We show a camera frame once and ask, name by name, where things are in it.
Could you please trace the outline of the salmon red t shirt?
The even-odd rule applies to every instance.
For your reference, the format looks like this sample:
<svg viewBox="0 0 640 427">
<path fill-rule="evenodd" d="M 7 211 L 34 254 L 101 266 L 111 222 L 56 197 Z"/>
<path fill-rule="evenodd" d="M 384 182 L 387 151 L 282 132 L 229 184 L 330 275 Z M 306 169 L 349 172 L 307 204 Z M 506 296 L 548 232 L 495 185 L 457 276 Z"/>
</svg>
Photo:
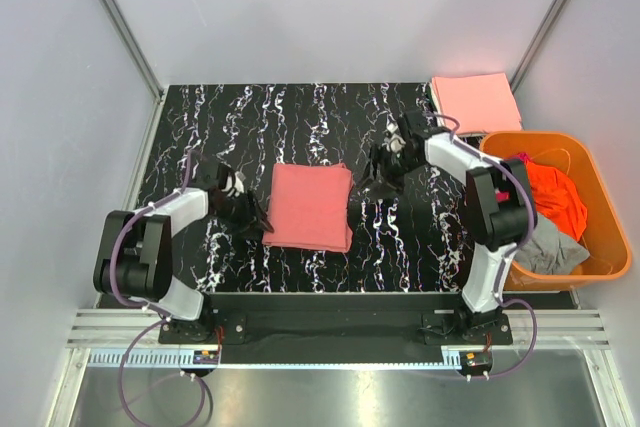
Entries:
<svg viewBox="0 0 640 427">
<path fill-rule="evenodd" d="M 351 171 L 343 164 L 273 168 L 265 246 L 346 253 L 352 243 L 348 201 Z"/>
</svg>

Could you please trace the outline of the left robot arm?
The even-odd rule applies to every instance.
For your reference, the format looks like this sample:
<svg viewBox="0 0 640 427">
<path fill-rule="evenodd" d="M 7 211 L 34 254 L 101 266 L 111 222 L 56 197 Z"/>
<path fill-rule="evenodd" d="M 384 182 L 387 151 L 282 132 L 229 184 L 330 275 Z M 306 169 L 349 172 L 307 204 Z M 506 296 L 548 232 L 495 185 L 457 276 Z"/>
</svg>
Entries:
<svg viewBox="0 0 640 427">
<path fill-rule="evenodd" d="M 149 308 L 200 342 L 216 335 L 221 327 L 210 299 L 179 280 L 173 269 L 173 238 L 208 217 L 242 238 L 274 231 L 241 173 L 217 160 L 202 161 L 161 200 L 107 215 L 93 272 L 95 290 L 125 307 Z"/>
</svg>

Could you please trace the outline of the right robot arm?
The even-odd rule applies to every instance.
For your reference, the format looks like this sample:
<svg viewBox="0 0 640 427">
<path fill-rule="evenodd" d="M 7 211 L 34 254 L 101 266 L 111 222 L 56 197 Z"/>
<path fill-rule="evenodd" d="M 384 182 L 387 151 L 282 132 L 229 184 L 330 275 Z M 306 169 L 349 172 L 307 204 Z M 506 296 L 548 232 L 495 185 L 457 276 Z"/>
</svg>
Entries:
<svg viewBox="0 0 640 427">
<path fill-rule="evenodd" d="M 462 183 L 460 219 L 474 241 L 469 276 L 453 312 L 422 330 L 439 340 L 483 342 L 501 327 L 508 271 L 537 225 L 529 178 L 522 161 L 483 153 L 427 118 L 409 112 L 388 124 L 383 142 L 369 148 L 358 187 L 376 199 L 398 197 L 406 175 L 424 166 Z"/>
</svg>

